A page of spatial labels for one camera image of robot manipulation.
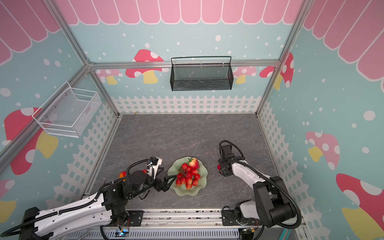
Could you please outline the red yellow fake apple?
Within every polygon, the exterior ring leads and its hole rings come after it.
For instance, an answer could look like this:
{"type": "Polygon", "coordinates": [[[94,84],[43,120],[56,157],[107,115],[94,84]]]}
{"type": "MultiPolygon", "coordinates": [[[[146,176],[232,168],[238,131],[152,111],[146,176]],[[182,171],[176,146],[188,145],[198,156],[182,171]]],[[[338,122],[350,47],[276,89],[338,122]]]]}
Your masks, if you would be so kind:
{"type": "Polygon", "coordinates": [[[199,161],[196,158],[190,158],[189,159],[189,166],[192,169],[199,169],[200,168],[199,161]]]}

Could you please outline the orange red fake mango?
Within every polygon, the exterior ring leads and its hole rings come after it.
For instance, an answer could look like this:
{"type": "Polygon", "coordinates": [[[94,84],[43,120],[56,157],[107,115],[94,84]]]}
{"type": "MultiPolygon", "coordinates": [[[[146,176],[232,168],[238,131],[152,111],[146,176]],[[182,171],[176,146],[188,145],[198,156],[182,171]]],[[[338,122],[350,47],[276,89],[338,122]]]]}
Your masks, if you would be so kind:
{"type": "Polygon", "coordinates": [[[126,180],[126,179],[125,179],[126,175],[127,175],[127,172],[126,172],[126,171],[123,171],[123,172],[121,172],[121,173],[119,174],[119,178],[120,178],[120,179],[123,179],[123,181],[125,181],[125,180],[126,180]]]}

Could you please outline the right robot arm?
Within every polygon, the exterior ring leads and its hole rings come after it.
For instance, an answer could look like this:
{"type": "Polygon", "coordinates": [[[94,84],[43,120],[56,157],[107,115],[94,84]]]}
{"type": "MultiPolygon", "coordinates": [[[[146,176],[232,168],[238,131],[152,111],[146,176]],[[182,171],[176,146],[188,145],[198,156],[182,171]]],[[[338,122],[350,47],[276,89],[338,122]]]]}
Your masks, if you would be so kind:
{"type": "Polygon", "coordinates": [[[270,177],[248,164],[243,152],[228,140],[219,143],[219,173],[224,177],[236,176],[254,193],[254,200],[237,203],[233,210],[222,210],[223,219],[233,219],[239,225],[260,224],[265,228],[280,226],[296,229],[302,224],[298,204],[289,195],[279,176],[270,177]]]}

